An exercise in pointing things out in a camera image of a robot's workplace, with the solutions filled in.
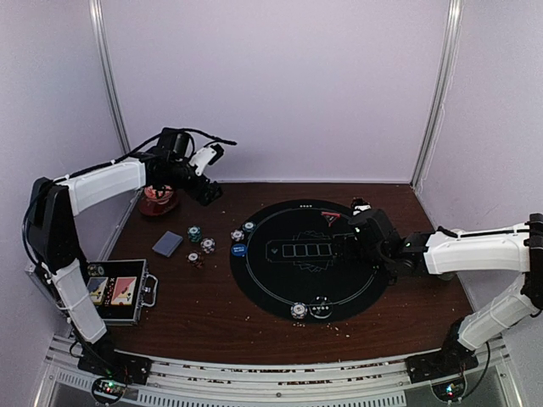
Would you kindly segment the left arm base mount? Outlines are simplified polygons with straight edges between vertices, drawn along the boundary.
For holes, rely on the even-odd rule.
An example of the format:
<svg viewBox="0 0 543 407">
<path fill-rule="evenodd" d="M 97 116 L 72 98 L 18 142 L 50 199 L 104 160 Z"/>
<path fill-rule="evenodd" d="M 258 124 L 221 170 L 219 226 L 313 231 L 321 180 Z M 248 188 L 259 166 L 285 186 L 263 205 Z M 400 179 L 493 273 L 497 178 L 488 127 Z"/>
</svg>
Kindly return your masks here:
<svg viewBox="0 0 543 407">
<path fill-rule="evenodd" d="M 84 353 L 77 368 L 96 376 L 105 376 L 128 385 L 145 385 L 152 367 L 152 360 L 142 356 L 114 352 L 112 361 Z"/>
</svg>

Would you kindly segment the blue white chip stack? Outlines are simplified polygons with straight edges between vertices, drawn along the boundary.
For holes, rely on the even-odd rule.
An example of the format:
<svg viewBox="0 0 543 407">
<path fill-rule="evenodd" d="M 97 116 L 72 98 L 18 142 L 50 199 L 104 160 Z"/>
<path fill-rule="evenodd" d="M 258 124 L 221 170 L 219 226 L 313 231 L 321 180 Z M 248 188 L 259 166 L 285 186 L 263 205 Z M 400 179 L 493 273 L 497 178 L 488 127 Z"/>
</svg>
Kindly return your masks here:
<svg viewBox="0 0 543 407">
<path fill-rule="evenodd" d="M 212 254 L 216 250 L 216 241 L 211 237 L 203 238 L 200 247 L 205 254 Z"/>
</svg>

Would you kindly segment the red black all-in triangle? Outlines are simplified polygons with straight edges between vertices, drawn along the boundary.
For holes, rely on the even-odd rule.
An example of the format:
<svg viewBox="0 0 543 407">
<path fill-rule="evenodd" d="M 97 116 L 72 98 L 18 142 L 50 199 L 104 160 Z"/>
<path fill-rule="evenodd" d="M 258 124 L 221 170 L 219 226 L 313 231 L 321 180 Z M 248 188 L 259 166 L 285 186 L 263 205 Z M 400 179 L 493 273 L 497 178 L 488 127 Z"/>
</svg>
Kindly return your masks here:
<svg viewBox="0 0 543 407">
<path fill-rule="evenodd" d="M 327 222 L 327 225 L 329 227 L 332 226 L 332 224 L 341 218 L 341 214 L 340 213 L 337 213 L 337 212 L 330 212 L 330 211 L 322 211 L 321 212 L 321 215 L 322 217 L 325 219 L 325 221 Z"/>
</svg>

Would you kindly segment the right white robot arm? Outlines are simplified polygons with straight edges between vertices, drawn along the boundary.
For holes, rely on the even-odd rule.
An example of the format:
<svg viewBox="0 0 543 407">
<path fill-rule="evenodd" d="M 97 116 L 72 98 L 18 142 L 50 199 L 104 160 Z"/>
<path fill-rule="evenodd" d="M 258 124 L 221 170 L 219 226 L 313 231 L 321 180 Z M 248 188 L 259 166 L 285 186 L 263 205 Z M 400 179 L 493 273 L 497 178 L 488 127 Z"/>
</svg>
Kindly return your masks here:
<svg viewBox="0 0 543 407">
<path fill-rule="evenodd" d="M 439 227 L 401 237 L 381 209 L 357 204 L 346 237 L 334 237 L 333 257 L 366 262 L 386 276 L 400 272 L 444 276 L 460 271 L 509 270 L 518 277 L 479 311 L 455 322 L 435 355 L 435 367 L 454 373 L 474 351 L 526 316 L 542 311 L 542 215 L 524 223 L 485 230 Z"/>
</svg>

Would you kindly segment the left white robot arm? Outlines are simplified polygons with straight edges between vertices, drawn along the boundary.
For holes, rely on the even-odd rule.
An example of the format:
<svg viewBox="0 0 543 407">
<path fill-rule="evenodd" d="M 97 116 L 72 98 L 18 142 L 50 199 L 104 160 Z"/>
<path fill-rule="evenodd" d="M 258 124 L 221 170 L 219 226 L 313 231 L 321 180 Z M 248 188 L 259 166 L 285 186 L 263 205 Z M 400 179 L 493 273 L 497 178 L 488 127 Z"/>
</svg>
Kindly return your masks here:
<svg viewBox="0 0 543 407">
<path fill-rule="evenodd" d="M 145 187 L 183 190 L 203 206 L 222 195 L 204 173 L 224 154 L 228 141 L 193 128 L 169 128 L 117 159 L 56 179 L 34 181 L 21 225 L 22 242 L 45 283 L 53 285 L 63 312 L 85 343 L 107 333 L 81 271 L 87 262 L 75 218 L 86 209 Z"/>
</svg>

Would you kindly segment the blue small blind button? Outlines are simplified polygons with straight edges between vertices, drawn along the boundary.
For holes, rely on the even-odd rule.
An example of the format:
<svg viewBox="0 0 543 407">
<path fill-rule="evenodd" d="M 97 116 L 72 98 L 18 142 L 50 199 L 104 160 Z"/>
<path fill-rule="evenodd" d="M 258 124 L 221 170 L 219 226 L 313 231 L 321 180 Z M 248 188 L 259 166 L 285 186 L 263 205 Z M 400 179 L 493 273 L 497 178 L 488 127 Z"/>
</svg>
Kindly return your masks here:
<svg viewBox="0 0 543 407">
<path fill-rule="evenodd" d="M 243 258 L 248 252 L 248 247 L 243 243 L 235 243 L 231 247 L 231 255 L 237 258 Z"/>
</svg>

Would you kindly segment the green white chips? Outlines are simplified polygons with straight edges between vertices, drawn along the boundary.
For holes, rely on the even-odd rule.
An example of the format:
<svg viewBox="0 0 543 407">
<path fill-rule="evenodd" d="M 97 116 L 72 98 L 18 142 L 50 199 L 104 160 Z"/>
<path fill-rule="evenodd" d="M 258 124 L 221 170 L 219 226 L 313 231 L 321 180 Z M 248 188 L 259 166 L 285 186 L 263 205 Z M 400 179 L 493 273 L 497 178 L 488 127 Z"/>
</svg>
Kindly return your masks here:
<svg viewBox="0 0 543 407">
<path fill-rule="evenodd" d="M 251 232 L 255 229 L 255 223 L 252 221 L 244 222 L 242 228 L 246 232 Z"/>
</svg>

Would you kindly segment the blue white chips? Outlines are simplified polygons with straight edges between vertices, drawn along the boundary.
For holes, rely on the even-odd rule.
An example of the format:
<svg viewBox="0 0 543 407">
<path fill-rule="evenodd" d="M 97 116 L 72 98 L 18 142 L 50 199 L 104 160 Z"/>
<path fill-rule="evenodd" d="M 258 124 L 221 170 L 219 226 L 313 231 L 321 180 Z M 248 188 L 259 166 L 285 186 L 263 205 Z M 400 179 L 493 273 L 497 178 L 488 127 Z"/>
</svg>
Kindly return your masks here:
<svg viewBox="0 0 543 407">
<path fill-rule="evenodd" d="M 232 231 L 231 239 L 236 243 L 242 242 L 244 240 L 244 231 L 239 229 Z"/>
<path fill-rule="evenodd" d="M 291 316 L 296 320 L 303 320 L 308 313 L 308 308 L 305 303 L 294 303 L 290 308 Z"/>
</svg>

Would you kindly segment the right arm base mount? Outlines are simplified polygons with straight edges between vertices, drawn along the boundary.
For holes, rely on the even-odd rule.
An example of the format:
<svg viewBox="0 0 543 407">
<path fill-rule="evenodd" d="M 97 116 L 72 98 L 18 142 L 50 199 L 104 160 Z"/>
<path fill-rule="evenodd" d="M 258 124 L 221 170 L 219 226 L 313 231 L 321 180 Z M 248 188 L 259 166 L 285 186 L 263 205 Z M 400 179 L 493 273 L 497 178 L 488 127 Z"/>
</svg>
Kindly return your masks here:
<svg viewBox="0 0 543 407">
<path fill-rule="evenodd" d="M 445 353 L 442 350 L 427 354 L 416 354 L 408 357 L 405 362 L 411 383 L 460 375 L 466 370 L 479 366 L 478 359 L 474 354 L 459 355 Z"/>
</svg>

